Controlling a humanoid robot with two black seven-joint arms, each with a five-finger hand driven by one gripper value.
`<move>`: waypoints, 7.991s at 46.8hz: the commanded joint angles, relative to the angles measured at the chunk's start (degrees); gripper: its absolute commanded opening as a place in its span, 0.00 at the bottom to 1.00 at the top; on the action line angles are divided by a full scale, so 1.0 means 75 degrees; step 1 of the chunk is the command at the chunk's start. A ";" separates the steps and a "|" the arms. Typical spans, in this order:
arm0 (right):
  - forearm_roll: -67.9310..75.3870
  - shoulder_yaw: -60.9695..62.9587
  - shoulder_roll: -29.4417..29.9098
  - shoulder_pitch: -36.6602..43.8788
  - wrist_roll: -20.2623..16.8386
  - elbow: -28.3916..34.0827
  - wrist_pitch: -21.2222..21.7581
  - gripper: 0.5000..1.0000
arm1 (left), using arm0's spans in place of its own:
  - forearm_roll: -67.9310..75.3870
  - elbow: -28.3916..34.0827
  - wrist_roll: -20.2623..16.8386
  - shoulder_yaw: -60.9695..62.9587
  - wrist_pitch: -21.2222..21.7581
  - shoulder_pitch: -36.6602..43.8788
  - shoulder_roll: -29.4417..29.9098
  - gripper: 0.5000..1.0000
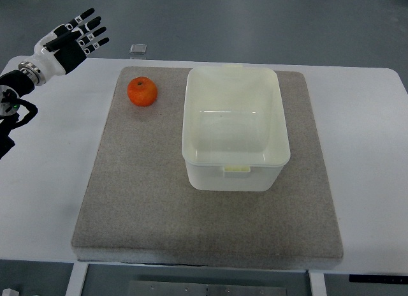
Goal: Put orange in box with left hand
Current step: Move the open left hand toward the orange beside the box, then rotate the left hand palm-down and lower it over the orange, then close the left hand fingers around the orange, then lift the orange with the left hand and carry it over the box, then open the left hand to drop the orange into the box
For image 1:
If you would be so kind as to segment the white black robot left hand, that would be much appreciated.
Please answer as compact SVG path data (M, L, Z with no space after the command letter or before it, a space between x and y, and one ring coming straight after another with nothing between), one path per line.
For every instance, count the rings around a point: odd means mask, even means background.
M69 22L57 26L34 46L29 62L37 76L36 85L43 85L54 76L67 75L82 64L87 56L109 42L101 17L92 17L90 8Z

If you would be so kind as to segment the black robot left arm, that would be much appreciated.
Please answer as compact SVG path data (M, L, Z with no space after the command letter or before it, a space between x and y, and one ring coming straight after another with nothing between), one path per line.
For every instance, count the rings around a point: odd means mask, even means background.
M36 105L23 99L40 83L36 70L32 64L23 63L17 70L1 75L1 158L15 146L10 133L38 113Z

